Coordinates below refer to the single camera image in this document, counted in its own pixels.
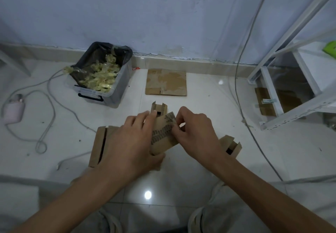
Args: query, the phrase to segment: white tile floor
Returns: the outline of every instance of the white tile floor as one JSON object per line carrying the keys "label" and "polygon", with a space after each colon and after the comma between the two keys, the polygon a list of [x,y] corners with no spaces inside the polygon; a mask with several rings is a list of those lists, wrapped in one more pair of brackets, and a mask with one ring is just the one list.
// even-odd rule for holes
{"label": "white tile floor", "polygon": [[[69,63],[26,60],[32,70],[27,78],[14,73],[7,66],[0,68],[0,103],[19,87],[46,80]],[[195,113],[205,113],[213,123],[218,137],[231,135],[241,142],[242,151],[237,159],[267,181],[278,181],[255,145],[246,126],[241,122],[234,96],[234,79],[225,76],[187,74],[187,97],[145,95],[147,71],[135,70],[129,87],[117,109],[85,102],[64,86],[64,76],[52,81],[52,92],[65,106],[76,111],[81,121],[96,129],[103,125],[120,126],[128,115],[150,110],[151,104],[168,105],[175,114],[181,106]],[[34,88],[23,91],[27,93]],[[46,91],[45,84],[37,87]],[[281,128],[261,131],[260,115],[256,107],[254,86],[246,79],[237,80],[243,111],[248,124],[264,153],[283,179],[292,180],[336,173],[336,133],[321,123],[321,117],[312,114]],[[56,164],[67,157],[90,151],[95,134],[78,124],[75,117],[55,103],[56,120],[46,136],[48,151],[38,155],[34,143],[24,143],[10,136],[0,125],[0,174],[69,183],[87,167],[89,155],[65,162],[59,171]],[[51,106],[41,94],[26,100],[22,122],[11,126],[20,136],[38,138],[51,120]],[[126,232],[156,232],[186,225],[191,212],[204,205],[218,179],[190,158],[180,145],[166,152],[161,171],[153,171],[130,184],[115,196],[109,206],[120,215]],[[146,200],[144,193],[152,192]]]}

